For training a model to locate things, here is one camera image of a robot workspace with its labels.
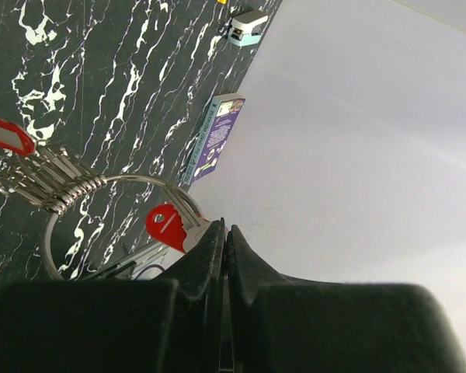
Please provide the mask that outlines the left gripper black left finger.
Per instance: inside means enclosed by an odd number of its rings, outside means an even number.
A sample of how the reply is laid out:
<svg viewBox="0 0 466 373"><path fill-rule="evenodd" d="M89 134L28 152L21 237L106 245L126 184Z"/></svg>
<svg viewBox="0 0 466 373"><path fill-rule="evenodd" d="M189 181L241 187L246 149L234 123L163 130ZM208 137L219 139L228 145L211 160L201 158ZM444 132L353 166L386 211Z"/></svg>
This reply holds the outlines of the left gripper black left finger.
<svg viewBox="0 0 466 373"><path fill-rule="evenodd" d="M0 372L216 372L225 226L149 281L0 289Z"/></svg>

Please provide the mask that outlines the metal keyring with keys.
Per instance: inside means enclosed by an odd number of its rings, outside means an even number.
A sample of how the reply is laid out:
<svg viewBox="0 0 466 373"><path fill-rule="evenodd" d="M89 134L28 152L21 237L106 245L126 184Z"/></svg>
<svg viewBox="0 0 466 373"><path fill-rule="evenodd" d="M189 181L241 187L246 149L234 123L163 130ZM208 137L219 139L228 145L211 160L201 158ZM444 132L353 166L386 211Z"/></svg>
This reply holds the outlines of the metal keyring with keys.
<svg viewBox="0 0 466 373"><path fill-rule="evenodd" d="M108 183L141 182L160 187L167 201L184 213L191 223L197 223L200 208L192 197L177 186L154 176L123 174L104 176L88 167L80 155L66 146L48 144L39 146L26 156L5 160L0 171L0 192L6 196L15 193L31 205L50 213L44 230L40 255L50 278L62 278L51 253L51 234L59 219L77 200L80 200Z"/></svg>

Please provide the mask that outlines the red key with silver blade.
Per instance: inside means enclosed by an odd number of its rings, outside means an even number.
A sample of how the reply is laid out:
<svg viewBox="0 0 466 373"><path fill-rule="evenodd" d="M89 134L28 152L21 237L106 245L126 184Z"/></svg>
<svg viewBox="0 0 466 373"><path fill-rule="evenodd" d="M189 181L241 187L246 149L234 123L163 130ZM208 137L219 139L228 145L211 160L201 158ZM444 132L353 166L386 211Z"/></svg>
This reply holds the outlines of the red key with silver blade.
<svg viewBox="0 0 466 373"><path fill-rule="evenodd" d="M27 156L35 152L36 144L19 125L0 119L0 148Z"/></svg>

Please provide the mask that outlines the red tag key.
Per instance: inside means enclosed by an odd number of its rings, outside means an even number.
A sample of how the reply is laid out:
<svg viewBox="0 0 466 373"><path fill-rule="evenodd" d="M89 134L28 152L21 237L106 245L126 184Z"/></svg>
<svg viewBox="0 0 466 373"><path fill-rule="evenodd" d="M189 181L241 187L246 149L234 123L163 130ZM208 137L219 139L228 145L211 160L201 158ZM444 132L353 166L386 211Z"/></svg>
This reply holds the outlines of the red tag key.
<svg viewBox="0 0 466 373"><path fill-rule="evenodd" d="M188 253L201 240L211 222L192 212L195 222L172 204L154 207L147 215L145 228L155 240L182 253Z"/></svg>

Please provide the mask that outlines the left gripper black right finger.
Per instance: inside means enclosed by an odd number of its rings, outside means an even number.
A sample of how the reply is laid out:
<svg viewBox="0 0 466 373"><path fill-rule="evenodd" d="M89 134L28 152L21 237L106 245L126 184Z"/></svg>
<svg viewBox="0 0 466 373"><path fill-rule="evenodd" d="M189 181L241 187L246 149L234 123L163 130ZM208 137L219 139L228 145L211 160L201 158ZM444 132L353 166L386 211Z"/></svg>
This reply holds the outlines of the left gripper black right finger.
<svg viewBox="0 0 466 373"><path fill-rule="evenodd" d="M227 248L236 372L466 372L464 351L424 287L289 277L237 227Z"/></svg>

